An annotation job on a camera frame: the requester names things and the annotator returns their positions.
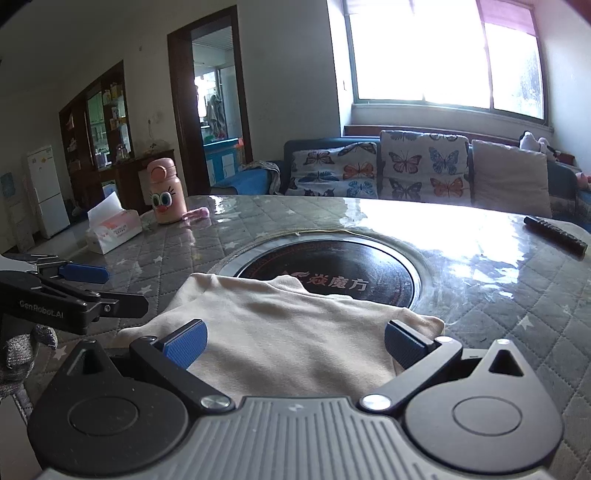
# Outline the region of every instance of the remote control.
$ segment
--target remote control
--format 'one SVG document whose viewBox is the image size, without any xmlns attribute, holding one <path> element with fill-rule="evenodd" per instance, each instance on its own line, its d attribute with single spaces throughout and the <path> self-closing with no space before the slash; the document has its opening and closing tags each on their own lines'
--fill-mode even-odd
<svg viewBox="0 0 591 480">
<path fill-rule="evenodd" d="M 585 242 L 558 228 L 556 225 L 552 225 L 550 222 L 530 216 L 525 217 L 523 222 L 536 233 L 561 245 L 579 257 L 582 257 L 587 250 L 587 244 Z"/>
</svg>

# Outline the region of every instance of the stuffed toy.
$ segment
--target stuffed toy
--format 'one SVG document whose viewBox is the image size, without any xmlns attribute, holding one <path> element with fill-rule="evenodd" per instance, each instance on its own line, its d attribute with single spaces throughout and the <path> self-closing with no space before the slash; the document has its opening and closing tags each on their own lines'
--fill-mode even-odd
<svg viewBox="0 0 591 480">
<path fill-rule="evenodd" d="M 548 140 L 540 137 L 536 140 L 532 132 L 524 132 L 519 139 L 519 148 L 522 150 L 530 150 L 532 152 L 541 152 L 546 155 L 549 161 L 556 161 L 556 150 L 553 149 Z"/>
<path fill-rule="evenodd" d="M 579 188 L 581 190 L 591 190 L 591 175 L 585 175 L 582 171 L 576 175 Z"/>
</svg>

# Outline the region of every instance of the gray glove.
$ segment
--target gray glove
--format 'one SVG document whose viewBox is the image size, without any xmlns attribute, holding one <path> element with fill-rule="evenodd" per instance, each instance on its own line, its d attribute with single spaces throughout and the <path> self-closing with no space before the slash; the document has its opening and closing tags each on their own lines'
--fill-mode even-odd
<svg viewBox="0 0 591 480">
<path fill-rule="evenodd" d="M 6 341 L 0 350 L 0 400 L 13 395 L 33 369 L 38 344 L 52 350 L 57 347 L 53 328 L 35 325 L 26 335 L 17 335 Z"/>
</svg>

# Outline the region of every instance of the black cooktop surface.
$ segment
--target black cooktop surface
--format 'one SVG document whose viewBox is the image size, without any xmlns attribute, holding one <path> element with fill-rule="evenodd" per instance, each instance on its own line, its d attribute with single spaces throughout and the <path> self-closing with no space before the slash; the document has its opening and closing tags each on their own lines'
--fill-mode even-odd
<svg viewBox="0 0 591 480">
<path fill-rule="evenodd" d="M 348 240 L 310 240 L 284 245 L 247 265 L 238 277 L 272 280 L 297 277 L 304 288 L 323 295 L 408 307 L 414 297 L 411 274 L 396 256 Z"/>
</svg>

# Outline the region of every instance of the pink water bottle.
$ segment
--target pink water bottle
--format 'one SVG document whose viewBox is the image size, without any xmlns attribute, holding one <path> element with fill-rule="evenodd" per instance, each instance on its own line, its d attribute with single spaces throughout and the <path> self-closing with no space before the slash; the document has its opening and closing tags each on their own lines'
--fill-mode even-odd
<svg viewBox="0 0 591 480">
<path fill-rule="evenodd" d="M 177 177 L 177 167 L 171 158 L 159 158 L 148 163 L 152 208 L 158 223 L 178 222 L 187 213 L 183 185 Z"/>
</svg>

